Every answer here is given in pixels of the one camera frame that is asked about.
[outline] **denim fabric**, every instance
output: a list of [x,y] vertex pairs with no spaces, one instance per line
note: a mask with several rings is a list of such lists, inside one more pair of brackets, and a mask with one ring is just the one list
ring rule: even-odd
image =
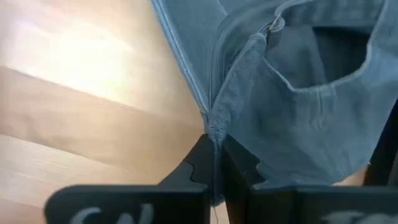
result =
[[209,56],[225,17],[256,0],[152,0],[166,38],[204,115],[209,112]]
[[[366,166],[398,97],[398,2],[251,7],[223,29],[263,28],[241,40],[231,65],[222,51],[213,62],[226,73],[209,114],[214,142],[230,134],[259,158],[258,188],[329,185]],[[284,27],[272,30],[275,21]]]

